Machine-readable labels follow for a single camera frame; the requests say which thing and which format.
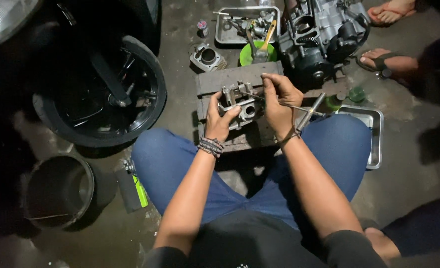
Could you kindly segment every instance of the black bucket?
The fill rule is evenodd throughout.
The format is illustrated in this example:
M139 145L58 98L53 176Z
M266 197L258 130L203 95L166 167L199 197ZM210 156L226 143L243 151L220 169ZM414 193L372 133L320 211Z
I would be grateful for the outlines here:
M25 218L41 229L67 228L86 213L94 188L86 161L69 154L51 157L33 170L26 184Z

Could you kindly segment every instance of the brush handle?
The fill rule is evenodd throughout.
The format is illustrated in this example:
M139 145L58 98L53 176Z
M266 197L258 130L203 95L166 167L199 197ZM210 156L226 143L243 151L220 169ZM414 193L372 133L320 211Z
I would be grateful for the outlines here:
M276 20L271 22L270 28L268 29L268 33L266 34L265 43L261 46L260 50L268 50L268 44L270 43L271 37L275 33L276 28Z

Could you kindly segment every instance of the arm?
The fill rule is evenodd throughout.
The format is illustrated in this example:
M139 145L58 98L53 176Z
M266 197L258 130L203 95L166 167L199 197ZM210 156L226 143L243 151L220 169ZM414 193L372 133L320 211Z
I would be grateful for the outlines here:
M240 113L241 107L220 117L217 108L220 97L218 92L210 99L205 137L225 142L229 123ZM175 247L188 256L199 232L214 167L215 157L199 150L165 210L154 248Z
M289 79L277 74L263 74L266 97L266 119L279 140L293 134L296 111L279 104L300 106L303 94ZM316 157L299 137L282 144L298 198L321 238L340 230L363 233L361 225L347 198L324 170Z

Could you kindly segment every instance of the motorcycle engine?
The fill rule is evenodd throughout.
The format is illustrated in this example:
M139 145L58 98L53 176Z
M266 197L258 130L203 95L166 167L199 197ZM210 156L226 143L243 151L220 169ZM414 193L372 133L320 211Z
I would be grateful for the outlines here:
M370 30L367 12L356 0L298 0L286 24L278 38L280 52L298 79L316 85L335 79Z

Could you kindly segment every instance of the hand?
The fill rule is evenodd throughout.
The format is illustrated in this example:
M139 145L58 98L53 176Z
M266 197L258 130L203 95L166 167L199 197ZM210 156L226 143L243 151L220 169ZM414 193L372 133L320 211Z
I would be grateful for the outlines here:
M276 132L276 137L283 140L293 133L297 111L294 108L281 105L280 102L300 107L303 93L295 88L286 76L263 73L261 77L265 88L266 120Z
M205 129L205 137L209 139L217 139L224 143L228 137L228 131L231 120L240 114L241 107L235 106L227 111L223 117L219 114L218 104L222 93L217 92L210 98L209 108L207 110L207 127Z

